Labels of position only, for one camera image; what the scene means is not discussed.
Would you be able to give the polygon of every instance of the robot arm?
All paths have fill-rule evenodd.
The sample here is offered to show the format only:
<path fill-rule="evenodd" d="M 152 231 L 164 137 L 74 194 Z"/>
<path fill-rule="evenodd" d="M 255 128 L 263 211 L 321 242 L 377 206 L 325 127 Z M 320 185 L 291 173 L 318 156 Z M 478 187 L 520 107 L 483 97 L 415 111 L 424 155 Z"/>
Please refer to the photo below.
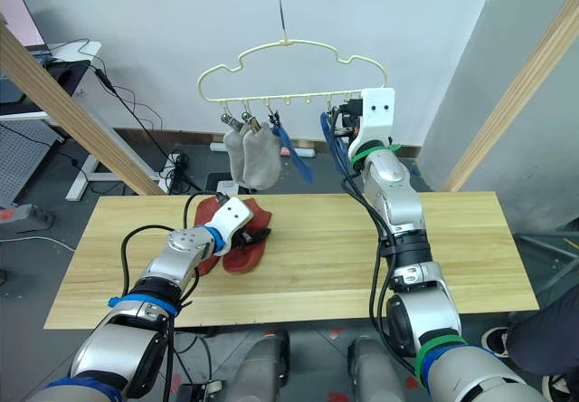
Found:
<path fill-rule="evenodd" d="M 169 322 L 181 310 L 195 268 L 212 254 L 227 253 L 235 234 L 252 217 L 252 211 L 234 197 L 209 224 L 171 232 L 165 249 L 132 290 L 111 299 L 112 310 L 76 353 L 69 377 L 30 400 L 107 402 L 148 393 L 163 362 Z"/>
<path fill-rule="evenodd" d="M 437 402 L 544 401 L 491 353 L 467 346 L 460 317 L 432 260 L 422 205 L 410 173 L 388 149 L 394 123 L 394 90 L 368 89 L 362 100 L 340 107 L 353 132 L 348 157 L 364 180 L 366 200 L 388 226 L 383 257 L 391 266 L 386 304 L 393 350 L 416 357 L 416 375 Z"/>

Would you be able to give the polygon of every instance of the light wood tabletop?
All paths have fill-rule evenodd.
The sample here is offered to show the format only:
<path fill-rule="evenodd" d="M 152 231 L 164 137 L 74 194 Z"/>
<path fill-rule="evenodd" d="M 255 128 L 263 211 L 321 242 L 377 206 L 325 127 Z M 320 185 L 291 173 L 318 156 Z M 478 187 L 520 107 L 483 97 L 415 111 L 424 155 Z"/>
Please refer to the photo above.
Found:
<path fill-rule="evenodd" d="M 338 194 L 253 197 L 273 213 L 260 263 L 245 274 L 227 273 L 218 263 L 201 278 L 193 304 L 176 325 L 366 317 L 376 233 L 364 208 Z M 191 221 L 202 199 L 191 204 Z M 424 193 L 421 200 L 432 256 L 460 313 L 537 309 L 494 193 Z M 123 237 L 146 224 L 180 228 L 185 201 L 186 196 L 101 197 L 44 328 L 93 328 L 108 312 L 109 297 L 122 289 Z M 166 235 L 147 230 L 131 240 L 131 283 L 163 249 Z"/>

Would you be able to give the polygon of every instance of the gray floor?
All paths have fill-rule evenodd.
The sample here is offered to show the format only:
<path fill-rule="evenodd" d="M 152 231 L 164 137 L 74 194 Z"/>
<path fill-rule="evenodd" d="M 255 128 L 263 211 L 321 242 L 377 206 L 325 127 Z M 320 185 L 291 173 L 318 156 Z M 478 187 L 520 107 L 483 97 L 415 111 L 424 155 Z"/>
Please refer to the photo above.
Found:
<path fill-rule="evenodd" d="M 204 186 L 209 172 L 228 169 L 226 155 L 211 153 L 208 147 L 176 148 L 190 155 L 190 175 L 201 186 Z M 149 145 L 136 146 L 135 149 L 151 166 L 162 166 L 162 157 Z M 74 141 L 66 142 L 59 150 L 76 157 L 80 164 L 86 157 L 86 152 Z M 315 171 L 313 185 L 302 180 L 287 159 L 284 161 L 280 182 L 268 192 L 341 192 L 339 176 L 333 170 L 328 155 L 318 155 L 315 159 L 309 159 L 308 163 Z M 405 163 L 413 172 L 413 185 L 418 190 L 428 190 L 414 163 L 410 160 Z M 75 176 L 76 172 L 70 166 L 70 161 L 56 155 L 53 150 L 19 197 L 20 203 L 35 203 L 52 210 L 56 214 L 56 221 L 53 227 L 42 232 L 42 235 L 72 246 L 79 242 L 99 198 L 88 190 L 80 202 L 66 202 L 64 197 Z M 97 184 L 94 187 L 103 190 L 110 185 Z M 123 190 L 121 185 L 109 194 L 120 195 Z M 0 234 L 0 238 L 8 237 L 12 236 Z M 518 246 L 534 286 L 540 285 L 564 264 L 561 259 L 555 262 L 551 255 L 538 253 L 527 244 Z M 44 320 L 70 259 L 70 252 L 45 241 L 0 244 L 0 268 L 8 272 L 7 283 L 0 286 L 0 399 L 4 402 L 23 400 L 47 383 L 64 376 L 72 354 L 89 333 L 87 330 L 43 330 Z M 577 272 L 569 274 L 557 286 L 539 297 L 541 305 L 553 301 L 578 280 Z M 471 343 L 479 343 L 480 335 L 487 328 L 509 322 L 508 316 L 502 313 L 464 315 L 462 319 L 464 336 Z M 221 328 L 217 336 L 207 340 L 212 352 L 214 378 L 232 379 L 237 365 L 252 344 L 265 330 L 275 328 L 289 330 L 291 345 L 291 372 L 289 383 L 280 394 L 282 402 L 353 401 L 346 373 L 346 348 L 358 335 L 374 335 L 367 320 Z M 177 334 L 177 348 L 187 346 L 192 338 L 188 333 Z M 196 343 L 183 358 L 195 382 L 207 379 L 207 359 L 200 343 Z M 522 375 L 532 385 L 536 386 L 539 382 L 539 377 L 524 373 Z M 406 380 L 407 376 L 401 370 L 400 376 L 403 377 L 404 384 L 412 386 L 412 381 Z M 180 381 L 186 382 L 178 363 L 173 380 L 176 384 Z M 159 378 L 153 391 L 141 400 L 161 400 L 163 381 L 163 378 Z M 422 389 L 408 390 L 407 397 L 410 402 L 429 400 Z M 223 395 L 216 400 L 223 400 Z"/>

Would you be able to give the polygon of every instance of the wooden frame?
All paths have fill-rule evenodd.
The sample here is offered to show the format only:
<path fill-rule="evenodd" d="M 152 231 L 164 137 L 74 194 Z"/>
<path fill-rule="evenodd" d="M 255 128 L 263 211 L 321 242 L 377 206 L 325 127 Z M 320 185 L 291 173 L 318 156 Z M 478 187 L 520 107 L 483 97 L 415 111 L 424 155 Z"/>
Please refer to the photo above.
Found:
<path fill-rule="evenodd" d="M 0 69 L 36 104 L 59 121 L 88 151 L 101 158 L 111 171 L 117 173 L 139 194 L 161 193 L 139 166 L 110 140 L 98 123 L 30 58 L 4 26 L 1 26 L 1 30 Z M 452 169 L 443 190 L 458 191 L 464 185 L 578 34 L 579 0 L 565 0 L 534 52 Z"/>

